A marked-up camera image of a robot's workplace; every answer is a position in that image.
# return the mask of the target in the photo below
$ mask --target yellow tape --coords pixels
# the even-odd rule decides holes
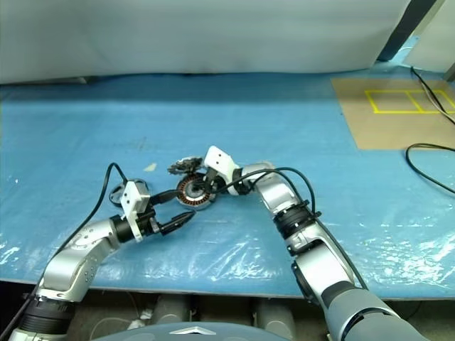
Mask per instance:
[[[440,94],[454,109],[455,109],[455,102],[452,101],[449,95],[444,90],[433,90],[435,94]],[[375,100],[371,96],[371,94],[380,93],[380,94],[387,94],[387,93],[402,93],[405,94],[411,103],[417,108],[417,110],[380,110],[375,103]],[[412,94],[421,94],[424,93],[424,90],[406,90],[406,89],[396,89],[396,90],[365,90],[365,95],[373,108],[373,112],[375,114],[438,114],[437,110],[424,110],[420,104],[416,101],[416,99],[412,96]],[[446,110],[448,114],[455,114],[455,110]]]

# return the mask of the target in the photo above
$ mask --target cable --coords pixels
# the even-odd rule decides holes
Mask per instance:
[[[292,181],[290,181],[290,179],[288,177],[286,177],[281,171],[289,171],[289,172],[292,172],[292,173],[295,173],[297,174],[304,182],[305,182],[305,185],[307,186],[308,188],[308,191],[310,192],[310,198],[311,198],[311,212],[313,213],[313,215],[316,214],[316,196],[314,195],[314,190],[313,190],[313,186],[311,186],[311,183],[310,183],[310,180],[308,180],[308,178],[300,171],[300,170],[297,170],[295,168],[291,168],[291,167],[278,167],[278,168],[275,168],[276,171],[278,171],[278,174],[280,174],[280,176],[282,176],[283,178],[285,178],[287,180],[287,182],[292,186],[292,189],[294,190],[294,192],[296,192],[296,196],[300,199],[301,202],[303,202],[303,200],[301,199],[301,196],[300,196],[300,193],[299,191],[295,188],[294,184],[292,183]],[[252,184],[251,184],[251,188],[253,189],[253,187],[256,185],[256,183],[263,177],[265,177],[266,174],[263,174],[261,175],[260,177],[258,177],[258,179],[256,179]]]
[[[89,336],[89,341],[93,340],[93,335],[95,334],[96,329],[104,322],[106,321],[119,321],[119,322],[125,322],[125,323],[131,323],[130,320],[126,320],[124,318],[103,318],[97,322],[97,324],[93,327],[92,331],[90,332]]]
[[[218,188],[217,190],[215,190],[214,192],[210,192],[210,194],[219,194],[225,190],[227,190],[229,187],[232,187],[233,185],[236,185],[238,184],[240,181],[243,181],[247,178],[249,178],[250,176],[252,175],[256,175],[256,174],[262,174],[260,177],[258,177],[258,179],[256,179],[253,183],[253,185],[250,186],[250,191],[253,189],[253,187],[255,186],[256,182],[259,181],[261,178],[263,178],[264,176],[270,174],[270,173],[276,173],[276,174],[279,174],[281,177],[283,177],[289,184],[289,186],[291,186],[292,190],[294,191],[295,195],[297,196],[297,198],[303,202],[303,199],[301,198],[300,194],[299,194],[299,191],[296,189],[296,186],[295,184],[291,181],[291,179],[289,179],[289,177],[286,175],[286,174],[283,174],[283,172],[281,171],[291,171],[291,172],[294,172],[296,174],[298,174],[306,183],[306,186],[308,187],[309,189],[309,192],[310,192],[310,196],[311,196],[311,211],[313,212],[313,214],[316,214],[316,201],[315,201],[315,195],[314,195],[314,191],[313,191],[313,188],[311,187],[311,184],[308,180],[308,178],[306,178],[305,175],[303,175],[301,172],[299,172],[297,169],[294,169],[294,168],[290,168],[290,167],[281,167],[281,168],[264,168],[264,169],[260,169],[260,170],[254,170],[248,174],[245,174],[245,175],[242,175],[241,177],[235,179],[234,181],[232,181],[231,183],[228,183],[227,185],[224,185],[223,187],[221,188]]]
[[[448,190],[450,193],[453,193],[455,194],[455,189],[453,188],[450,188],[449,186],[443,184],[443,183],[440,183],[438,180],[432,178],[431,176],[425,174],[424,172],[422,172],[420,169],[418,169],[411,161],[410,159],[410,151],[414,148],[433,148],[433,149],[441,149],[441,150],[445,150],[445,151],[455,151],[455,148],[450,148],[450,147],[447,147],[447,146],[440,146],[438,144],[412,144],[411,146],[407,147],[406,148],[406,153],[405,153],[405,158],[406,158],[406,162],[407,164],[409,165],[409,167],[412,168],[412,170],[419,174],[420,176],[423,176],[424,178],[426,178],[427,180],[431,181],[432,183],[435,183],[436,185],[442,187],[443,189],[445,190]]]
[[[422,307],[422,304],[423,301],[420,301],[419,304],[417,304],[417,307],[412,311],[412,313],[410,313],[406,318],[403,318],[403,320],[409,321],[411,318],[413,318],[415,314],[417,314],[418,311],[420,310],[420,307]]]
[[[111,163],[108,165],[107,167],[107,170],[106,170],[106,174],[105,174],[105,179],[104,179],[104,182],[102,184],[102,189],[101,189],[101,193],[100,193],[100,197],[98,198],[98,201],[96,203],[96,205],[93,207],[93,210],[92,212],[90,212],[90,214],[84,219],[84,221],[79,225],[79,227],[77,229],[74,230],[73,233],[70,234],[70,236],[60,245],[60,247],[57,249],[57,251],[54,253],[54,255],[52,255],[52,257],[50,259],[52,259],[53,257],[55,257],[56,254],[58,254],[60,251],[62,251],[66,244],[74,238],[74,236],[77,234],[77,232],[82,229],[92,218],[93,216],[95,215],[95,213],[98,211],[98,209],[100,208],[101,204],[102,204],[102,201],[105,197],[105,194],[106,194],[106,190],[107,190],[107,184],[109,183],[109,178],[110,178],[110,175],[111,175],[111,170],[112,168],[115,167],[117,169],[117,171],[119,172],[119,175],[120,177],[122,178],[123,182],[126,183],[128,182],[128,179],[127,177],[125,176],[125,174],[122,172],[122,169],[119,167],[119,165],[117,165],[116,163]],[[41,274],[41,277],[38,279],[38,282],[36,283],[35,287],[33,288],[32,292],[30,293],[30,295],[28,295],[27,299],[25,300],[25,302],[22,304],[22,306],[19,308],[19,310],[17,311],[17,313],[13,316],[13,318],[11,319],[11,321],[9,322],[9,324],[6,326],[6,328],[4,329],[4,331],[1,333],[0,335],[0,341],[4,341],[6,339],[6,336],[9,335],[9,333],[13,330],[14,327],[16,327],[17,325],[17,322],[19,320],[19,318],[22,316],[22,313],[24,312],[24,310],[27,308],[28,304],[32,301],[32,299],[34,298],[35,294],[36,294],[36,291],[38,290],[39,286],[40,286],[40,282],[41,280],[43,279],[43,276],[44,276],[44,272]]]
[[[227,190],[229,187],[235,185],[236,183],[239,183],[240,181],[244,180],[244,179],[247,179],[249,178],[250,176],[252,175],[255,175],[255,174],[260,174],[260,173],[264,173],[262,174],[260,177],[258,177],[258,179],[256,179],[255,181],[253,181],[253,183],[251,184],[250,186],[250,190],[253,189],[253,187],[255,186],[255,184],[263,177],[265,177],[267,174],[270,174],[270,173],[277,173],[279,174],[281,177],[283,177],[284,179],[286,179],[286,181],[288,182],[288,184],[291,186],[292,190],[294,191],[294,193],[296,194],[297,198],[300,200],[300,202],[303,202],[303,200],[301,199],[301,196],[299,194],[299,191],[296,189],[296,186],[295,184],[291,181],[291,179],[289,179],[287,177],[287,175],[283,174],[282,171],[291,171],[293,173],[296,173],[298,176],[300,176],[306,186],[308,187],[309,189],[309,192],[310,192],[310,196],[311,196],[311,213],[313,214],[314,216],[314,219],[316,219],[316,200],[315,200],[315,195],[314,195],[314,191],[313,191],[313,188],[310,184],[310,181],[308,180],[308,178],[302,173],[300,172],[299,170],[295,169],[295,168],[290,168],[290,167],[280,167],[280,168],[265,168],[265,169],[261,169],[261,170],[255,170],[251,173],[248,173],[248,174],[245,174],[241,177],[239,177],[238,179],[236,179],[235,181],[232,181],[231,183],[228,183],[227,185],[217,189],[215,192],[213,192],[214,194],[218,194],[218,193],[221,193],[223,192],[224,190]],[[327,233],[327,235],[332,239],[333,243],[336,245],[336,247],[340,250],[340,253],[343,255],[343,257],[346,259],[346,262],[348,263],[348,265],[352,268],[353,270],[353,273],[355,274],[355,277],[357,278],[359,284],[362,286],[362,288],[364,288],[365,290],[368,290],[368,286],[366,284],[366,282],[363,280],[363,277],[362,275],[360,275],[360,272],[359,270],[357,270],[357,267],[354,265],[354,263],[352,262],[352,260],[350,259],[349,255],[346,253],[346,251],[344,250],[344,248],[340,245],[340,243],[338,243],[338,241],[336,240],[336,238],[334,237],[334,235],[330,232],[329,229],[327,229],[326,226],[324,226],[324,224],[318,222],[319,225],[322,227],[322,229],[324,230],[325,233]]]
[[[125,293],[127,293],[127,295],[129,296],[129,298],[131,298],[131,303],[133,303],[133,306],[134,306],[134,309],[135,309],[135,311],[136,311],[137,317],[140,318],[141,315],[139,314],[139,309],[137,308],[136,300],[134,299],[133,294],[130,293],[129,291],[125,291]]]
[[[435,95],[431,87],[424,81],[421,75],[417,73],[417,71],[414,69],[414,67],[411,67],[411,73],[412,75],[416,75],[417,78],[419,78],[419,83],[422,86],[422,89],[425,91],[425,94],[427,95],[429,101],[434,105],[434,107],[443,114],[451,123],[455,124],[455,118],[450,116],[445,108],[442,106],[441,102],[439,101],[438,97]]]

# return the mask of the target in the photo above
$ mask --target copper coil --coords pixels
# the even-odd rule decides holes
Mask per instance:
[[[188,195],[188,186],[192,186],[193,183],[196,180],[202,179],[202,175],[200,174],[191,174],[187,175],[185,178],[183,178],[177,185],[177,189],[181,191],[181,194],[177,197],[178,200],[183,203],[184,205],[189,205],[189,206],[199,206],[202,204],[207,203],[211,199],[211,194],[210,193],[201,193],[198,195],[198,197],[202,197],[201,199],[198,200],[192,200],[191,196]]]

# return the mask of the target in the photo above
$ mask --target plastic wrap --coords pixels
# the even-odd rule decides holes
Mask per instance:
[[[166,172],[170,164],[215,144],[240,166],[267,159],[303,171],[321,221],[380,296],[455,296],[454,197],[414,174],[401,151],[359,151],[328,75],[133,76],[4,87],[1,96],[2,279],[38,279],[92,209],[110,162],[157,193],[179,180]],[[450,153],[413,156],[454,184]],[[158,218],[182,210],[170,202],[157,207]],[[118,212],[105,200],[95,219]],[[220,196],[177,232],[125,244],[94,286],[300,296],[290,265],[257,196]]]

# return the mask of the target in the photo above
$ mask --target white wall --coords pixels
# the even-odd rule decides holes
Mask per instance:
[[[446,72],[455,63],[455,0],[445,0],[405,63],[435,72]]]
[[[370,67],[410,0],[0,0],[0,82]]]
[[[434,16],[436,16],[436,13],[438,13],[439,9],[441,8],[442,4],[445,2],[445,0],[436,0],[433,4],[433,6],[430,8],[428,13],[425,15],[425,17],[420,21],[419,25],[415,28],[414,34],[416,36],[420,36],[424,29],[428,26],[428,24],[433,20]]]

